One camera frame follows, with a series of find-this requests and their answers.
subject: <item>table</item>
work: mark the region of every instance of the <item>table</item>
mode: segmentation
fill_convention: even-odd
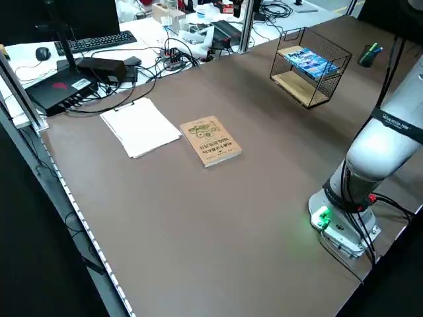
[[[388,53],[371,69],[356,58],[370,42],[389,47],[392,34],[351,17],[314,29],[353,54],[331,101],[314,110],[268,78],[276,41],[157,82],[149,97],[173,124],[216,115],[243,148],[211,168],[202,168],[184,139],[130,159],[98,116],[50,120],[42,138],[130,311],[333,316],[357,286],[320,247],[307,201],[377,100]],[[415,60],[403,57],[393,88]],[[413,210],[423,199],[421,160],[418,153],[381,186]],[[382,228],[375,247],[383,254],[404,223],[386,207],[375,214]],[[363,275],[369,262],[354,267]]]
[[[237,20],[230,15],[221,15],[217,8],[213,7],[212,4],[206,5],[208,8],[208,19],[206,22],[211,22],[212,20]],[[288,18],[279,18],[276,25],[283,26],[284,29],[289,30],[292,28],[299,28],[302,26],[312,26],[326,20],[337,17],[338,15],[334,12],[327,11],[318,6],[318,12],[316,13],[293,13]],[[198,22],[195,19],[195,14],[188,15],[188,18],[192,22]],[[238,29],[242,28],[240,24],[234,24]],[[265,24],[255,24],[255,31],[252,31],[252,39],[255,45],[264,43],[267,39],[273,40],[279,37],[279,32],[273,26],[267,26]],[[121,59],[124,60],[131,56],[137,56],[143,62],[144,67],[149,67],[155,63],[157,57],[157,52],[153,50],[143,50],[137,51],[136,49],[147,48],[149,46],[163,46],[163,42],[167,38],[166,32],[163,30],[161,25],[153,20],[153,18],[146,18],[143,20],[125,22],[120,24],[120,30],[125,31],[129,30],[137,38],[136,43],[126,44],[123,46],[116,46],[116,49],[125,48],[125,49],[135,49],[134,51],[115,51],[115,52],[104,52],[96,54],[96,57],[109,58],[109,59]],[[176,42],[171,41],[171,46],[174,46]],[[52,53],[52,56],[49,60],[42,62],[39,66],[36,66],[39,62],[35,58],[35,50],[39,47],[45,46],[49,48]],[[45,43],[35,43],[35,44],[20,44],[15,46],[7,47],[7,51],[11,57],[11,67],[16,70],[18,67],[26,66],[25,68],[18,69],[18,77],[22,79],[21,82],[24,85],[24,88],[29,87],[37,83],[37,77],[46,73],[46,76],[53,75],[56,72],[56,61],[59,59],[64,59],[64,56],[60,57],[54,47],[53,42]],[[81,54],[74,54],[75,58],[82,57]],[[139,76],[137,85],[145,83],[147,77],[142,75]],[[122,88],[130,88],[131,84],[127,83],[122,86]],[[0,91],[3,93],[3,96],[6,98],[11,95],[10,90],[7,88],[3,81],[0,81]],[[13,118],[13,122],[17,127],[24,127],[30,124],[28,118],[23,114],[19,104],[16,102],[14,97],[10,97],[7,100],[7,107]]]

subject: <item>book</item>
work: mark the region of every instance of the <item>book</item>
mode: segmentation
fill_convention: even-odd
[[[284,54],[284,56],[290,63],[294,64],[313,79],[318,79],[338,70],[338,66],[335,64],[331,64],[328,69],[325,70],[327,63],[330,62],[317,55],[309,48],[302,48],[295,52]]]
[[[180,128],[206,168],[242,153],[215,116],[181,124]]]

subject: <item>green pen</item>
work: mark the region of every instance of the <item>green pen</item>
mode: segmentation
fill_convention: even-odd
[[[370,49],[363,55],[363,57],[361,58],[361,60],[360,60],[360,64],[361,63],[363,63],[363,60],[365,60],[366,59],[366,57],[370,54],[370,52],[372,52],[375,48],[376,48],[376,46],[377,46],[377,43],[374,43],[371,47],[370,47]]]

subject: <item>stack of paper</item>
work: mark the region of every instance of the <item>stack of paper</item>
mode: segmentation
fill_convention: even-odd
[[[140,157],[179,139],[179,130],[154,106],[142,98],[100,115],[130,157]]]

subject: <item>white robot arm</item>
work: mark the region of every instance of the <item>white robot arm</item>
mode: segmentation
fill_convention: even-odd
[[[408,0],[416,10],[423,10],[423,0]],[[417,61],[392,97],[381,107],[384,112],[423,129],[423,56]],[[351,144],[345,161],[330,180],[309,200],[311,224],[335,244],[354,257],[363,254],[369,245],[351,224],[369,233],[371,241],[380,233],[376,219],[365,201],[380,183],[397,171],[420,147],[420,144],[372,118]],[[345,182],[348,178],[348,192]],[[343,202],[359,206],[345,210]]]

